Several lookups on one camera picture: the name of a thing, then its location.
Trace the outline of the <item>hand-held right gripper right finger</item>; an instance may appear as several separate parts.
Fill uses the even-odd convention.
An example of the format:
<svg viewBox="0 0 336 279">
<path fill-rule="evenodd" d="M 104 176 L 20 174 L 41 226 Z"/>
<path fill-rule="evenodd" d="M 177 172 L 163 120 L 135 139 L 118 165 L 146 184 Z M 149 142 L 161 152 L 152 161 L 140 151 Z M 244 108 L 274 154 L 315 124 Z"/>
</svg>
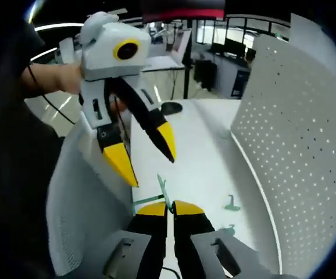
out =
<svg viewBox="0 0 336 279">
<path fill-rule="evenodd" d="M 257 253 L 226 230 L 216 231 L 198 206 L 174 201 L 174 253 L 182 278 L 273 278 Z"/>
</svg>

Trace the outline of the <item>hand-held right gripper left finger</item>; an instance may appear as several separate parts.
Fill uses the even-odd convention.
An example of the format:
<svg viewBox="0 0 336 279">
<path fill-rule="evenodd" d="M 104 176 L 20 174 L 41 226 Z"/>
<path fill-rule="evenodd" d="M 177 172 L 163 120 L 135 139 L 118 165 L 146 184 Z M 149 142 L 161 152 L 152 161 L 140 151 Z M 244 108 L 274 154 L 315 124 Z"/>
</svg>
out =
<svg viewBox="0 0 336 279">
<path fill-rule="evenodd" d="M 167 211 L 165 202 L 156 202 L 140 208 L 133 217 L 127 231 L 130 233 L 150 236 L 150 240 L 141 257 L 126 261 L 127 254 L 134 242 L 131 238 L 124 238 L 112 252 L 111 258 L 103 268 L 107 278 L 117 278 L 121 271 L 129 271 L 130 264 L 139 264 L 137 278 L 159 278 L 163 261 L 166 256 Z"/>
</svg>

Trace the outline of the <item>person's left hand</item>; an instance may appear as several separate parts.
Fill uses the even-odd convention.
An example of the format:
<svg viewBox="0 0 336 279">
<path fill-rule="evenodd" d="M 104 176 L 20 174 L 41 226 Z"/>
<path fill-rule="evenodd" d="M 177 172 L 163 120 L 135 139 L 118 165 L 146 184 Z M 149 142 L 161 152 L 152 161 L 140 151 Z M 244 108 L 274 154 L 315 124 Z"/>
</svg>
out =
<svg viewBox="0 0 336 279">
<path fill-rule="evenodd" d="M 109 102 L 110 110 L 113 113 L 123 112 L 127 109 L 127 106 L 115 94 L 109 95 Z"/>
</svg>

